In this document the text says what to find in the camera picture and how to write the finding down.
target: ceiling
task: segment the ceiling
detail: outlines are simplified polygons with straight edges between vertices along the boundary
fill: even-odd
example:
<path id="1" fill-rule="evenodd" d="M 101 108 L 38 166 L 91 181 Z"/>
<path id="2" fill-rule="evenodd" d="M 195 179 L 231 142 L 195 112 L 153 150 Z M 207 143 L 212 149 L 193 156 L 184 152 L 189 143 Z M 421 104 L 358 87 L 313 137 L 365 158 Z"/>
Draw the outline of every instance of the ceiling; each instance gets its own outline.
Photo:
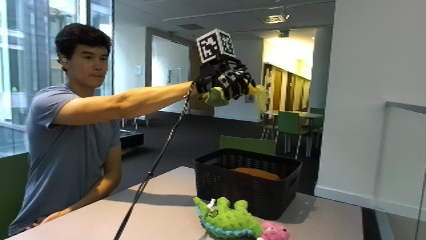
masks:
<path id="1" fill-rule="evenodd" d="M 289 38 L 306 41 L 314 29 L 332 26 L 334 0 L 115 0 L 116 7 L 137 13 L 137 24 L 189 40 L 219 28 L 233 40 L 277 38 L 290 30 Z M 289 19 L 267 24 L 272 15 Z M 185 27 L 201 27 L 188 30 Z"/>

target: window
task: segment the window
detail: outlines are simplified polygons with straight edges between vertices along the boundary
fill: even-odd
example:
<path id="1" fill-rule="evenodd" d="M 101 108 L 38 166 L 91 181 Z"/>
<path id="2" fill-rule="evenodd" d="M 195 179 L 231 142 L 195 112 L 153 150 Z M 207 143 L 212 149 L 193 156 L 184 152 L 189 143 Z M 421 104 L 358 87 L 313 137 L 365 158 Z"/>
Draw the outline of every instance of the window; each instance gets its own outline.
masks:
<path id="1" fill-rule="evenodd" d="M 66 82 L 55 36 L 67 24 L 87 23 L 88 1 L 0 0 L 0 157 L 27 151 L 32 98 L 40 89 Z M 89 3 L 92 25 L 111 35 L 112 0 Z M 107 74 L 99 95 L 112 94 L 111 76 Z"/>

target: black basket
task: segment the black basket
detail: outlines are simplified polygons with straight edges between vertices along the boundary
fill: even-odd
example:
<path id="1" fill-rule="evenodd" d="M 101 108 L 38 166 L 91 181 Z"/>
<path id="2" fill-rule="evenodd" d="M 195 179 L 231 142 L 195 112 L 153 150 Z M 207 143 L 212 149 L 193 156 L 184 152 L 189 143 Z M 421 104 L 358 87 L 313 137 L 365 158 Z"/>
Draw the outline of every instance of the black basket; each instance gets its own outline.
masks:
<path id="1" fill-rule="evenodd" d="M 227 197 L 231 203 L 247 200 L 252 215 L 277 220 L 296 196 L 301 161 L 239 149 L 221 149 L 196 160 L 197 196 L 211 201 Z M 268 180 L 233 171 L 256 168 L 280 176 Z"/>

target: black wire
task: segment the black wire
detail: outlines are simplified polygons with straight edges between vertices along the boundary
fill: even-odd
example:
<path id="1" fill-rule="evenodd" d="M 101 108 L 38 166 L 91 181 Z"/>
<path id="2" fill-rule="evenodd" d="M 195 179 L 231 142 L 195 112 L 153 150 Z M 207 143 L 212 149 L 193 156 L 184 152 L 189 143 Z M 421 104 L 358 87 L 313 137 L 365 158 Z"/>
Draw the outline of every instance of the black wire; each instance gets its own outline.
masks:
<path id="1" fill-rule="evenodd" d="M 157 168 L 157 166 L 159 166 L 160 159 L 161 159 L 161 157 L 163 157 L 164 151 L 165 151 L 165 149 L 167 149 L 167 147 L 168 147 L 168 145 L 169 145 L 172 136 L 173 136 L 173 134 L 175 134 L 175 130 L 176 130 L 176 128 L 177 128 L 177 126 L 179 126 L 179 124 L 180 124 L 180 122 L 181 122 L 181 120 L 183 120 L 183 117 L 184 117 L 185 113 L 188 112 L 189 96 L 191 96 L 193 87 L 195 87 L 195 82 L 192 82 L 191 87 L 189 87 L 189 89 L 188 89 L 187 100 L 185 100 L 185 104 L 184 104 L 184 109 L 183 109 L 180 118 L 179 118 L 179 120 L 177 120 L 177 122 L 176 122 L 176 124 L 175 124 L 175 126 L 173 126 L 173 128 L 172 128 L 172 130 L 171 130 L 171 134 L 169 134 L 168 140 L 165 141 L 163 150 L 161 150 L 161 152 L 160 152 L 160 154 L 159 154 L 159 157 L 157 157 L 157 160 L 156 160 L 156 162 L 155 162 L 155 164 L 153 164 L 153 166 L 152 166 L 152 168 L 151 168 L 151 171 L 148 172 L 148 175 L 147 175 L 144 181 L 143 181 L 141 184 L 139 185 L 139 188 L 137 188 L 137 191 L 136 191 L 136 194 L 135 194 L 135 198 L 133 198 L 133 203 L 132 203 L 132 206 L 131 206 L 131 208 L 129 208 L 129 210 L 128 210 L 128 212 L 127 212 L 127 214 L 125 214 L 125 216 L 124 216 L 124 219 L 123 219 L 123 221 L 121 221 L 120 228 L 119 228 L 119 230 L 117 230 L 117 232 L 116 232 L 115 240 L 119 240 L 120 237 L 121 237 L 121 234 L 123 234 L 125 225 L 128 224 L 128 221 L 129 221 L 129 218 L 131 218 L 131 215 L 132 215 L 132 212 L 133 212 L 133 207 L 135 207 L 135 205 L 136 205 L 136 203 L 137 203 L 137 201 L 139 201 L 139 199 L 140 199 L 140 197 L 141 197 L 141 195 L 143 195 L 143 192 L 144 192 L 144 189 L 145 189 L 145 187 L 147 187 L 147 184 L 148 184 L 149 180 L 152 179 L 152 177 L 153 177 L 153 175 L 155 175 L 155 170 L 156 170 L 156 168 Z"/>

